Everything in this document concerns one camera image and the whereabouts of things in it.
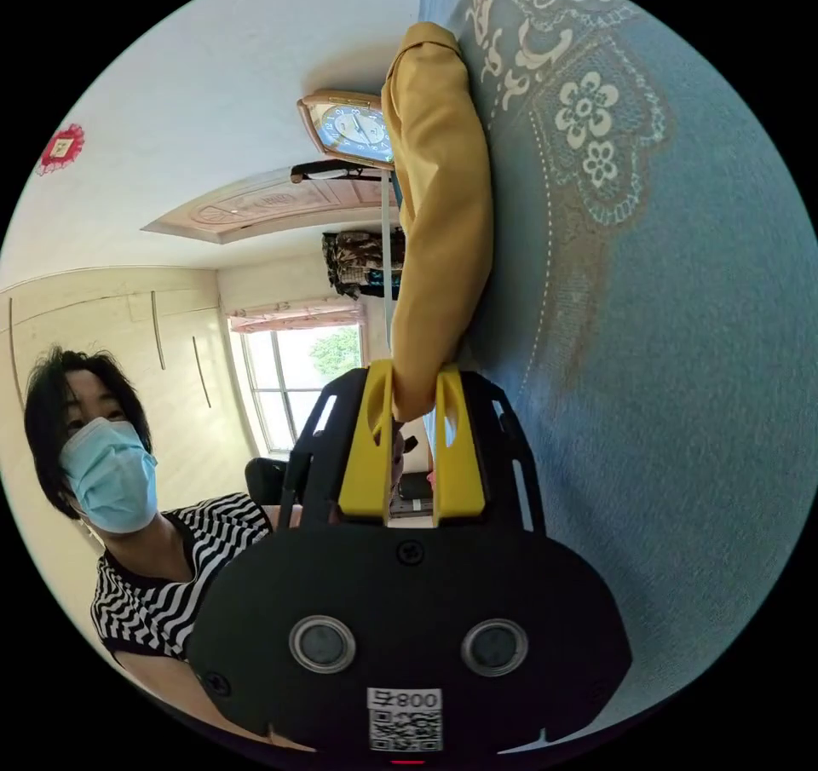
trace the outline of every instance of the white wall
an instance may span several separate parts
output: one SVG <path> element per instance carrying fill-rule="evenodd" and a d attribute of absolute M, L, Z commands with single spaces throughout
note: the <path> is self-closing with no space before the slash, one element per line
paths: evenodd
<path fill-rule="evenodd" d="M 300 256 L 281 257 L 253 266 L 223 268 L 216 279 L 225 312 L 336 294 L 327 279 L 320 246 Z M 369 360 L 386 359 L 389 347 L 386 344 L 383 299 L 363 296 L 361 300 L 366 316 L 366 357 Z M 423 421 L 410 422 L 404 435 L 418 438 L 418 446 L 406 455 L 406 472 L 426 472 L 429 469 L 429 444 Z"/>
<path fill-rule="evenodd" d="M 66 115 L 64 125 L 85 131 L 83 151 L 65 169 L 32 172 L 3 246 L 0 289 L 76 268 L 250 259 L 241 241 L 140 229 L 228 183 L 317 159 L 297 100 L 317 89 L 379 92 L 418 3 L 194 0 L 179 9 Z M 275 245 L 250 242 L 250 251 Z"/>

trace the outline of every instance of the black hair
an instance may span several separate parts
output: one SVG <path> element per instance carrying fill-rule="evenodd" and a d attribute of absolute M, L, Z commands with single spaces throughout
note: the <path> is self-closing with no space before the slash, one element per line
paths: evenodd
<path fill-rule="evenodd" d="M 72 371 L 90 371 L 98 376 L 116 398 L 148 452 L 153 451 L 153 443 L 145 409 L 133 385 L 109 353 L 100 351 L 89 355 L 66 351 L 58 345 L 52 347 L 29 376 L 23 421 L 37 480 L 45 497 L 63 515 L 76 520 L 79 515 L 67 501 L 71 488 L 66 471 L 60 465 L 60 452 L 68 439 L 66 404 L 71 395 L 66 374 Z"/>

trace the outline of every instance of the qr code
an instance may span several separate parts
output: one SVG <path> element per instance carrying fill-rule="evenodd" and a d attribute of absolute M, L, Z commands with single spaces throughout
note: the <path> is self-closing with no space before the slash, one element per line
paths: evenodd
<path fill-rule="evenodd" d="M 440 689 L 370 688 L 369 744 L 374 751 L 442 751 Z"/>

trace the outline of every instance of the face mask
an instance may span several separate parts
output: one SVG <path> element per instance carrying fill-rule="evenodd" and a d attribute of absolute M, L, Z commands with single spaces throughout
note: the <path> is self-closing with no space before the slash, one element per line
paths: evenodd
<path fill-rule="evenodd" d="M 60 454 L 88 520 L 107 532 L 136 532 L 156 515 L 156 459 L 130 422 L 94 419 Z"/>

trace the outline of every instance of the tree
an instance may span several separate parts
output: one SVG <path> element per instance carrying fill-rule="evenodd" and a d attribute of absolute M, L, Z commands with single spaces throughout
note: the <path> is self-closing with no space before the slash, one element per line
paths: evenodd
<path fill-rule="evenodd" d="M 339 328 L 328 337 L 322 337 L 310 349 L 309 356 L 315 370 L 327 382 L 340 377 L 350 368 L 360 366 L 360 339 L 354 325 Z"/>

